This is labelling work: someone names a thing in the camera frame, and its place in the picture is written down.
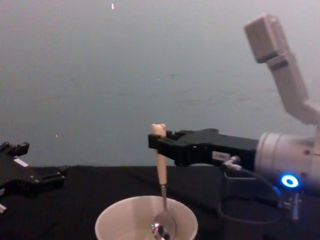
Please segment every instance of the white spoon handle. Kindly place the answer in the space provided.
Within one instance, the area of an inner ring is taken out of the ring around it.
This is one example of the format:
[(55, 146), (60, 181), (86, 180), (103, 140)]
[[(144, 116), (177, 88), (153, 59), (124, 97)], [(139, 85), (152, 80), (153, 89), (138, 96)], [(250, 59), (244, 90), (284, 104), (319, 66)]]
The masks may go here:
[[(165, 124), (152, 124), (153, 134), (165, 137), (167, 129)], [(167, 158), (155, 150), (156, 168), (158, 172), (159, 183), (161, 185), (167, 184)]]

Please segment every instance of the black tablecloth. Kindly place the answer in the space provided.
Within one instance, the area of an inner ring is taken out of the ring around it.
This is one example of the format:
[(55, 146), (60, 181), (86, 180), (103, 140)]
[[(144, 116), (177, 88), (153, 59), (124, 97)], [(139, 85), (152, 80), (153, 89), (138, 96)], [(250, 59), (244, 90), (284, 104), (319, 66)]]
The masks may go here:
[[(216, 212), (220, 176), (213, 166), (168, 168), (168, 197), (194, 212), (199, 223), (197, 240), (254, 240), (262, 235), (269, 240), (320, 239), (318, 198), (303, 200), (298, 224), (286, 218), (263, 228), (222, 221)], [(0, 216), (0, 239), (95, 240), (95, 223), (105, 208), (134, 196), (159, 196), (157, 181), (155, 167), (71, 167), (62, 189), (34, 199), (9, 196), (0, 201), (8, 208)]]

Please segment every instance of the paper cup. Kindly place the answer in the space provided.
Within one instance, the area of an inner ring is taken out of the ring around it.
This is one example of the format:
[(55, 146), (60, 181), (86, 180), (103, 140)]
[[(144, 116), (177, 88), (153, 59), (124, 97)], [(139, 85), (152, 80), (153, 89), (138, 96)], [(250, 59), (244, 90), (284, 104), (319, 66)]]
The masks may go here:
[[(194, 240), (198, 231), (195, 214), (170, 198), (167, 208), (177, 223), (175, 240)], [(118, 201), (100, 214), (95, 235), (98, 240), (154, 240), (151, 224), (162, 210), (160, 196), (136, 196)]]

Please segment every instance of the spoon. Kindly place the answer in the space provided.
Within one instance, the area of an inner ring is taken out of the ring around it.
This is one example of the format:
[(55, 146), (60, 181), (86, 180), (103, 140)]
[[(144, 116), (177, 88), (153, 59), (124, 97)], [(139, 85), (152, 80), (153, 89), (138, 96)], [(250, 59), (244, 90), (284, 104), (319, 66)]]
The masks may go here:
[[(165, 137), (167, 129), (165, 124), (152, 124), (153, 133)], [(151, 225), (153, 236), (157, 240), (174, 240), (177, 232), (176, 220), (167, 209), (167, 159), (165, 156), (155, 152), (156, 168), (161, 187), (163, 210), (154, 218)]]

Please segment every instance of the blue led light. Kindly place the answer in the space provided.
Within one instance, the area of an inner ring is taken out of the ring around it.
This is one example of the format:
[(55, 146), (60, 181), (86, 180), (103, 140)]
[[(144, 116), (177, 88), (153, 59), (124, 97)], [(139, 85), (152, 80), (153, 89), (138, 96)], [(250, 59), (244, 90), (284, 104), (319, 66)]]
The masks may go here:
[(289, 174), (288, 175), (284, 175), (281, 178), (281, 182), (282, 182), (283, 185), (285, 185), (288, 188), (296, 188), (299, 185), (298, 179), (295, 176), (289, 175)]

